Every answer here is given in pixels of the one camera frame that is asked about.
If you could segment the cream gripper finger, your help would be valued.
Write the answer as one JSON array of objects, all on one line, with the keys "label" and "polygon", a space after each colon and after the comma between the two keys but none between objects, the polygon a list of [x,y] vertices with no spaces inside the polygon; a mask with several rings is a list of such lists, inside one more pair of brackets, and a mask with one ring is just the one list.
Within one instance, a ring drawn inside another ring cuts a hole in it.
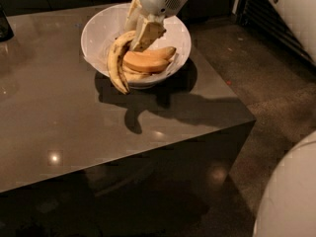
[{"label": "cream gripper finger", "polygon": [[125,20],[124,30],[126,32],[135,31],[141,24],[142,19],[143,9],[140,0],[131,0]]},{"label": "cream gripper finger", "polygon": [[153,42],[161,38],[165,33],[164,16],[149,14],[147,17],[141,15],[137,20],[135,37],[130,44],[132,51],[144,51]]}]

